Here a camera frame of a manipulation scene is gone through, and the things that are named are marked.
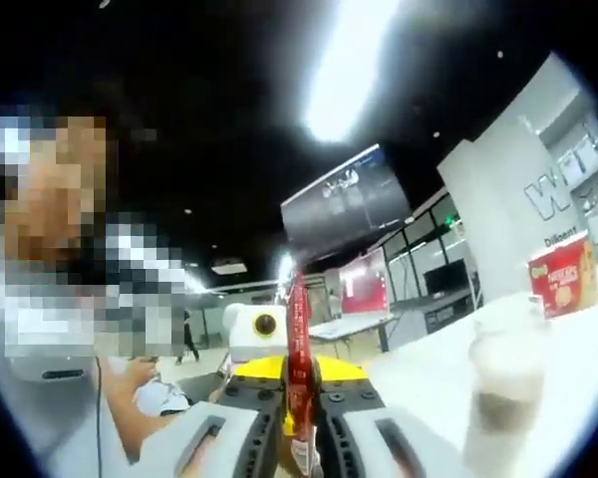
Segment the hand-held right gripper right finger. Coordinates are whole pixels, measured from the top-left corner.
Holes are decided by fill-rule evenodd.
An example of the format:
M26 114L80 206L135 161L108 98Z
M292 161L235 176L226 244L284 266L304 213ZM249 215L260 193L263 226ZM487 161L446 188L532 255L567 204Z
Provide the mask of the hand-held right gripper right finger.
M316 448L326 477L457 477L459 453L421 420L384 404L367 374L315 364Z

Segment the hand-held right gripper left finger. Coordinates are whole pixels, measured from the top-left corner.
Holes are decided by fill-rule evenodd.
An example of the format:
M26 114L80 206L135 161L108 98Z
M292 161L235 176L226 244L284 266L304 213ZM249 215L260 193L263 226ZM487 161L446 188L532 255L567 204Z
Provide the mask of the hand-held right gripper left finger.
M215 401L171 423L173 477L272 477L278 467L284 360L237 368Z

